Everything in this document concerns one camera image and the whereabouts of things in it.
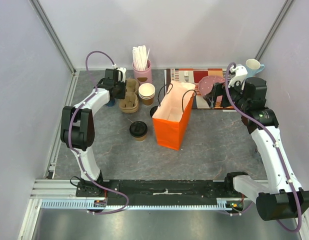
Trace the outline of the cardboard cup carrier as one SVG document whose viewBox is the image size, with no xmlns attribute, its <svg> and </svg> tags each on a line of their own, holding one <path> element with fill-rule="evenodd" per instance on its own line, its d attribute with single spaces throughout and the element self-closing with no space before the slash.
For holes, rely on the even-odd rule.
<svg viewBox="0 0 309 240">
<path fill-rule="evenodd" d="M 132 94 L 138 95 L 140 84 L 134 78 L 126 79 L 125 96 L 131 96 Z"/>
</svg>

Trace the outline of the orange paper gift bag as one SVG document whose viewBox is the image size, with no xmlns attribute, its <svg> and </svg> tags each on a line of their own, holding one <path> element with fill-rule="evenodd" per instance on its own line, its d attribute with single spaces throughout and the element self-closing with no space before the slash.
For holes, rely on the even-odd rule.
<svg viewBox="0 0 309 240">
<path fill-rule="evenodd" d="M 167 92 L 152 115 L 158 145 L 178 151 L 191 117 L 196 85 L 171 81 Z"/>
</svg>

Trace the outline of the black plastic cup lid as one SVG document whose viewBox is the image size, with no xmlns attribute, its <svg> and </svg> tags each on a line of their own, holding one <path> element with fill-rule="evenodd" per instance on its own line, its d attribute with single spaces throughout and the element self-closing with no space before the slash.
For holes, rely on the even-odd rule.
<svg viewBox="0 0 309 240">
<path fill-rule="evenodd" d="M 141 138 L 148 133 L 148 126 L 143 121 L 134 121 L 129 127 L 129 133 L 134 138 Z"/>
</svg>

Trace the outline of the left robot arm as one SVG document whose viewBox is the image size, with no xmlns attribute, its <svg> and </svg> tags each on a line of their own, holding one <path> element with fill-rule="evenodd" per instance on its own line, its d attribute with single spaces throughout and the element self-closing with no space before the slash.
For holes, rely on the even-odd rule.
<svg viewBox="0 0 309 240">
<path fill-rule="evenodd" d="M 124 67 L 107 68 L 92 92 L 74 106 L 62 109 L 60 139 L 74 154 L 80 169 L 76 186 L 77 197 L 103 197 L 103 175 L 97 166 L 92 145 L 95 140 L 94 114 L 114 99 L 126 95 Z"/>
</svg>

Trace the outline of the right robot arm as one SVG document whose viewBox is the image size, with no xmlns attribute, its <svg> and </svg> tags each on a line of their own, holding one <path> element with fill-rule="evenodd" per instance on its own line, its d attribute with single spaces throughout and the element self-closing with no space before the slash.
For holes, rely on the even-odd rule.
<svg viewBox="0 0 309 240">
<path fill-rule="evenodd" d="M 230 172 L 223 184 L 224 193 L 235 197 L 242 193 L 251 199 L 264 221 L 299 218 L 309 208 L 309 190 L 303 190 L 285 153 L 279 122 L 273 110 L 266 107 L 267 82 L 249 77 L 228 87 L 216 82 L 204 96 L 211 108 L 218 97 L 221 106 L 239 110 L 241 120 L 254 140 L 263 162 L 268 186 L 253 180 L 245 172 Z"/>
</svg>

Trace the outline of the brown paper coffee cup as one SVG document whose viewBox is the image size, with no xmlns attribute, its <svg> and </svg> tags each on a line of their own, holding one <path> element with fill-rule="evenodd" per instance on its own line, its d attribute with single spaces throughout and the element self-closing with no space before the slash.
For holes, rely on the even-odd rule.
<svg viewBox="0 0 309 240">
<path fill-rule="evenodd" d="M 132 135 L 134 137 L 134 139 L 137 141 L 137 142 L 142 142 L 146 139 L 147 137 L 147 133 L 143 133 L 143 134 L 133 134 Z"/>
</svg>

